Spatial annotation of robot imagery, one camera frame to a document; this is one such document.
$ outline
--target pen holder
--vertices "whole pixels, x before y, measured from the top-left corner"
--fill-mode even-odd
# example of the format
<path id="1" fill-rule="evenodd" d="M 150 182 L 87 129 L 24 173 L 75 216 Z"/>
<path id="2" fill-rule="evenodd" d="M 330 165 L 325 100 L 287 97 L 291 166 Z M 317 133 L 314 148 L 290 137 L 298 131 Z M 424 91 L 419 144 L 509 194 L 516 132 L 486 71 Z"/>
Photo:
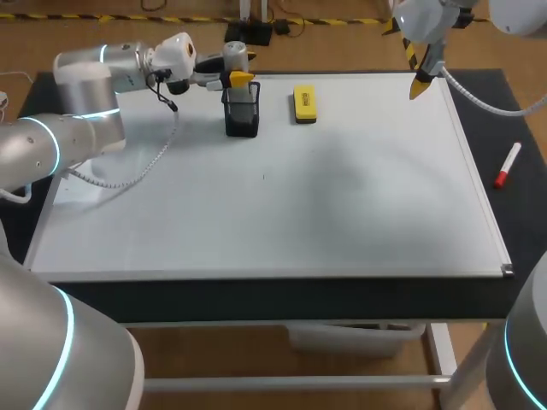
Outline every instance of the pen holder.
<path id="1" fill-rule="evenodd" d="M 224 122 L 228 137 L 254 138 L 258 133 L 258 96 L 260 83 L 250 82 L 246 88 L 232 88 L 222 92 Z"/>

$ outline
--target yellow-black tape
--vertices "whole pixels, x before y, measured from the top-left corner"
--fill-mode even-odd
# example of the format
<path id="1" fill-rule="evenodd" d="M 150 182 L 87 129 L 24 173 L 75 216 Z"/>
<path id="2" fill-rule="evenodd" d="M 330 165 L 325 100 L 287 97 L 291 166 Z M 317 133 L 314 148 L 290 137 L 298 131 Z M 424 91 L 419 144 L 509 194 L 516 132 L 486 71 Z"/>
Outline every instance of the yellow-black tape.
<path id="1" fill-rule="evenodd" d="M 384 26 L 384 32 L 382 32 L 382 36 L 386 36 L 388 34 L 393 34 L 394 32 L 400 32 L 401 29 L 399 28 L 399 25 L 397 23 L 397 19 L 395 17 L 391 17 Z"/>
<path id="2" fill-rule="evenodd" d="M 414 46 L 412 45 L 412 42 L 405 37 L 403 37 L 403 46 L 404 46 L 404 52 L 407 56 L 407 61 L 409 62 L 410 69 L 415 70 L 416 67 L 418 67 L 418 58 L 416 58 L 416 53 L 414 51 Z"/>
<path id="3" fill-rule="evenodd" d="M 34 13 L 13 13 L 0 14 L 0 20 L 18 20 L 18 21 L 41 21 L 41 20 L 95 20 L 99 22 L 108 21 L 154 21 L 157 23 L 231 23 L 239 21 L 236 17 L 155 17 L 150 15 L 39 15 Z M 317 25 L 317 26 L 349 26 L 349 25 L 368 25 L 382 24 L 382 19 L 286 19 L 289 24 L 294 25 Z"/>

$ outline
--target black cable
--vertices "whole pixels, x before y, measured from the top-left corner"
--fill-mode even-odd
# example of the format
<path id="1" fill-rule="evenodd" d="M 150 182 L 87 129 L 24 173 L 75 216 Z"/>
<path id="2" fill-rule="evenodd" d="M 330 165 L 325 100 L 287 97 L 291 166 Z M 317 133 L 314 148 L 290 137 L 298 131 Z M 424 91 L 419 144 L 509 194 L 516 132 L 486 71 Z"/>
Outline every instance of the black cable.
<path id="1" fill-rule="evenodd" d="M 175 104 L 172 100 L 168 99 L 167 97 L 165 97 L 161 91 L 160 91 L 160 84 L 165 80 L 165 79 L 168 79 L 170 76 L 171 76 L 171 70 L 157 70 L 157 71 L 152 71 L 148 74 L 146 74 L 146 78 L 144 79 L 144 82 L 146 83 L 146 86 L 148 87 L 148 89 L 150 91 L 152 91 L 154 94 L 157 95 L 157 100 L 161 103 L 164 103 L 164 104 L 167 104 L 168 107 L 171 108 L 171 110 L 176 113 L 177 111 L 179 111 L 179 107 L 177 107 L 177 104 Z M 157 84 L 157 87 L 156 89 L 154 90 L 154 88 L 152 88 L 152 86 L 150 85 L 150 77 L 151 76 L 154 76 L 155 78 L 155 82 Z"/>
<path id="2" fill-rule="evenodd" d="M 297 13 L 296 11 L 289 11 L 287 9 L 284 9 L 283 6 L 281 6 L 281 4 L 279 4 L 279 0 L 275 0 L 275 5 L 283 12 L 285 13 L 286 15 L 296 15 L 298 16 L 299 18 L 302 19 L 302 30 L 300 31 L 299 34 L 296 34 L 294 36 L 290 35 L 289 34 L 286 34 L 287 37 L 290 37 L 290 38 L 296 38 L 296 37 L 300 37 L 302 36 L 302 34 L 304 33 L 304 30 L 306 30 L 306 20 L 304 19 L 304 16 L 301 15 L 300 13 Z"/>
<path id="3" fill-rule="evenodd" d="M 267 23 L 273 23 L 275 21 L 275 13 L 274 13 L 274 8 L 270 6 L 269 3 L 268 3 L 268 11 L 272 12 L 272 18 L 269 19 Z"/>
<path id="4" fill-rule="evenodd" d="M 149 9 L 148 7 L 144 6 L 144 0 L 140 0 L 140 8 L 143 11 L 159 11 L 161 9 L 165 9 L 168 5 L 168 0 L 163 0 L 163 3 L 160 4 L 158 7 L 153 7 Z"/>

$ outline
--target whiteboard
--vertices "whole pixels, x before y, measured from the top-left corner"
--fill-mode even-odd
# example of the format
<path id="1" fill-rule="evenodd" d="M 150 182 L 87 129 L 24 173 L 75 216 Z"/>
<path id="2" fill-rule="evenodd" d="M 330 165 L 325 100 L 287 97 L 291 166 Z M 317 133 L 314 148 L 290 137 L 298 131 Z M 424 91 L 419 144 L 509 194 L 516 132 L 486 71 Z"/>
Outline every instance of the whiteboard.
<path id="1" fill-rule="evenodd" d="M 254 139 L 224 133 L 221 96 L 174 97 L 171 149 L 125 192 L 70 177 L 50 190 L 26 266 L 49 281 L 502 277 L 510 263 L 447 84 L 409 100 L 411 73 L 262 75 Z M 295 85 L 318 120 L 296 125 Z M 173 113 L 119 95 L 125 150 L 88 161 L 140 172 Z"/>

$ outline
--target white cable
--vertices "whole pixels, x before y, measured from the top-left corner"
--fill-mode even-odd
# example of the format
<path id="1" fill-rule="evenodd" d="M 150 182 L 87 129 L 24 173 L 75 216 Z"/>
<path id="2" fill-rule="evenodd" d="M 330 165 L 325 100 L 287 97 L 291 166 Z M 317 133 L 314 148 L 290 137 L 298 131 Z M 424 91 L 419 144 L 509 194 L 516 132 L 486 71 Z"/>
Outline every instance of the white cable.
<path id="1" fill-rule="evenodd" d="M 169 146 L 176 138 L 178 130 L 179 130 L 179 112 L 175 112 L 173 130 L 171 131 L 171 135 L 169 135 L 167 142 L 165 143 L 165 145 L 163 145 L 163 148 L 160 150 L 158 155 L 156 155 L 156 157 L 146 166 L 146 168 L 135 179 L 132 179 L 126 182 L 120 182 L 120 183 L 109 183 L 109 182 L 101 181 L 99 179 L 94 179 L 93 177 L 84 175 L 83 173 L 79 173 L 75 169 L 69 169 L 68 172 L 72 174 L 74 177 L 80 178 L 84 180 L 85 182 L 87 182 L 88 184 L 95 185 L 100 188 L 108 188 L 111 190 L 128 188 L 142 181 L 143 178 L 146 176 L 146 174 L 148 174 L 150 170 L 154 167 L 154 165 L 163 157 L 163 154 L 166 153 L 166 151 L 169 149 Z"/>
<path id="2" fill-rule="evenodd" d="M 32 198 L 31 185 L 25 185 L 25 196 L 17 196 L 10 192 L 7 192 L 6 190 L 0 190 L 0 198 L 23 205 L 29 202 Z"/>
<path id="3" fill-rule="evenodd" d="M 458 83 L 456 79 L 450 75 L 446 67 L 443 67 L 441 69 L 441 73 L 443 73 L 443 76 L 446 78 L 446 81 L 448 81 L 450 85 L 456 88 L 457 91 L 461 92 L 461 94 L 463 94 L 463 96 L 466 97 L 469 101 L 481 107 L 482 109 L 485 109 L 486 111 L 490 111 L 493 114 L 501 115 L 504 117 L 522 117 L 524 115 L 528 115 L 537 111 L 538 109 L 542 108 L 547 103 L 547 95 L 545 95 L 541 100 L 537 101 L 530 107 L 526 109 L 521 109 L 519 111 L 507 111 L 505 109 L 492 107 L 491 105 L 488 105 L 486 102 L 480 101 L 477 97 L 475 97 L 473 94 L 467 91 L 463 87 L 463 85 Z"/>

